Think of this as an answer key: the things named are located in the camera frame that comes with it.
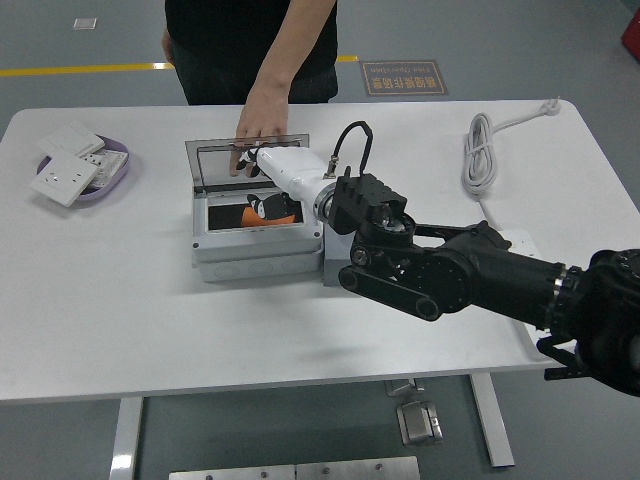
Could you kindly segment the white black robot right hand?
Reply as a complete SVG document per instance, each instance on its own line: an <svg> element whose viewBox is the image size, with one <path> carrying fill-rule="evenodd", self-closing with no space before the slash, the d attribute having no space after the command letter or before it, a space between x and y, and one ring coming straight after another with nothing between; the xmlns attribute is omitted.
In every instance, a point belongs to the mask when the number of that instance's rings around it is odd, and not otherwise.
<svg viewBox="0 0 640 480"><path fill-rule="evenodd" d="M256 147L240 156L238 169L252 164L270 178L293 201L327 223L335 190L336 175L307 147Z"/></svg>

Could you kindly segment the person's left hand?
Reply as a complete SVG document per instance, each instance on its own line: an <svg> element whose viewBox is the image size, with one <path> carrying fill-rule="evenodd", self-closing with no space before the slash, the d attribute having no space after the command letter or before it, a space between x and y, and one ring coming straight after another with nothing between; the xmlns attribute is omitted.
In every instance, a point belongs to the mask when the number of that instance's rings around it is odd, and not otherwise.
<svg viewBox="0 0 640 480"><path fill-rule="evenodd" d="M256 81L242 108L235 137L282 136L288 129L288 85Z"/></svg>

